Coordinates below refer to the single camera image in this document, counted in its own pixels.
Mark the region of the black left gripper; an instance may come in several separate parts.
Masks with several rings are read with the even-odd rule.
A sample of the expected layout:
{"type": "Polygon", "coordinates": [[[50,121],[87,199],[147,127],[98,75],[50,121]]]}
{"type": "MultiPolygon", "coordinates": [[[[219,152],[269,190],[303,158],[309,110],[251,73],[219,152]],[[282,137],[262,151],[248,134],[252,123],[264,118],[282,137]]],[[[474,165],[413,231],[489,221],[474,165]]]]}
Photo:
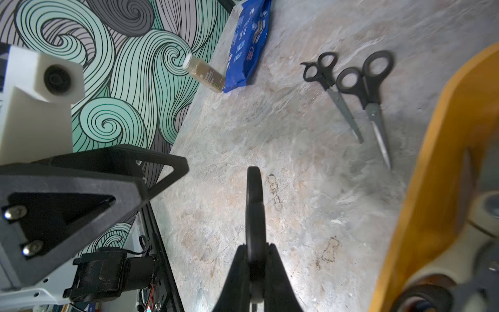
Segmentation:
{"type": "Polygon", "coordinates": [[[40,282],[189,171],[128,144],[1,167],[1,287],[40,282]]]}

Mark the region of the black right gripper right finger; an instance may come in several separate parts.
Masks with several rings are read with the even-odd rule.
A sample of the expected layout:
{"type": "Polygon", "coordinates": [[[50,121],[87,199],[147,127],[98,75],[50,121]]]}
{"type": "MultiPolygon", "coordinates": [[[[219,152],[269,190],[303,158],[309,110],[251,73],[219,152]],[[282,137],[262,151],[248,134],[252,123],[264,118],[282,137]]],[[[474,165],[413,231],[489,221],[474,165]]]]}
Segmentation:
{"type": "Polygon", "coordinates": [[[276,245],[269,244],[267,252],[265,265],[265,312],[302,312],[303,309],[296,299],[276,245]]]}

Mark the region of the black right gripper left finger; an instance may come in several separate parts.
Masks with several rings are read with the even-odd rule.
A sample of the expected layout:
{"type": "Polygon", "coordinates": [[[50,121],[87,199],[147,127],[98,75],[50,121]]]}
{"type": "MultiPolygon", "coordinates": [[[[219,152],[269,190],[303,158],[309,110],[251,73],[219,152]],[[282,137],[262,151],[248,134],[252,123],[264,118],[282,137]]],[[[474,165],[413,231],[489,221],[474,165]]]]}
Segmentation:
{"type": "Polygon", "coordinates": [[[249,312],[249,267],[247,246],[243,244],[236,250],[222,292],[213,308],[213,312],[249,312]]]}

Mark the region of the cream handled kitchen scissors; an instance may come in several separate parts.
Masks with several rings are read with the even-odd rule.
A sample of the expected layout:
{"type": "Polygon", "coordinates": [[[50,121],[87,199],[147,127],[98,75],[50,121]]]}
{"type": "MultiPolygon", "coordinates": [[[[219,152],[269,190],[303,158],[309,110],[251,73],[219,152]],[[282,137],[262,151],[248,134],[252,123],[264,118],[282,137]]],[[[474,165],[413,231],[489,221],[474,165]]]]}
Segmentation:
{"type": "Polygon", "coordinates": [[[495,240],[498,241],[498,191],[487,191],[473,201],[470,217],[457,241],[419,270],[410,287],[430,284],[447,288],[466,282],[472,275],[478,251],[495,240]]]}

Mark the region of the small black scissors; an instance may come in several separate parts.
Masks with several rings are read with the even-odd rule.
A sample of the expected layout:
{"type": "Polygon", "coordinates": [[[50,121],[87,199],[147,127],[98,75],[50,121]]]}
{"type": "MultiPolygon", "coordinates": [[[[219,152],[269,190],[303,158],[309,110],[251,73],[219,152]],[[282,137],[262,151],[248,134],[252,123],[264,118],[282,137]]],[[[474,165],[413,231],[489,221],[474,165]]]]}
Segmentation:
{"type": "Polygon", "coordinates": [[[336,80],[333,74],[333,69],[339,59],[339,55],[333,51],[327,51],[319,55],[315,62],[301,62],[305,66],[303,79],[308,83],[320,83],[322,88],[327,92],[339,112],[344,117],[345,121],[350,126],[358,142],[364,142],[361,131],[357,126],[348,105],[344,101],[341,93],[335,88],[336,80]]]}
{"type": "Polygon", "coordinates": [[[379,150],[388,169],[392,169],[392,161],[389,140],[380,107],[382,99],[379,91],[381,84],[392,72],[394,65],[395,59],[390,51],[377,51],[366,58],[362,69],[353,66],[345,68],[337,76],[336,80],[339,92],[358,98],[371,123],[379,150]],[[370,69],[370,65],[378,59],[387,61],[387,64],[382,71],[376,74],[370,69]]]}

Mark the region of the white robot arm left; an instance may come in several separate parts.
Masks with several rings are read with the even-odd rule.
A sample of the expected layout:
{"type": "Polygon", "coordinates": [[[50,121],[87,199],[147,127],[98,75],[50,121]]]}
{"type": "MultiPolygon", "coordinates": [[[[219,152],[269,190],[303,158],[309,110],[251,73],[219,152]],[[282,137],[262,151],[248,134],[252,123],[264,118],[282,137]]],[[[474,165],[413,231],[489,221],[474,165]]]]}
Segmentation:
{"type": "Polygon", "coordinates": [[[49,276],[72,261],[61,285],[71,302],[112,300],[148,288],[152,305],[182,311],[151,200],[189,171],[184,157],[122,144],[1,167],[1,290],[40,300],[49,276]],[[142,253],[82,254],[112,226],[139,213],[142,253]]]}

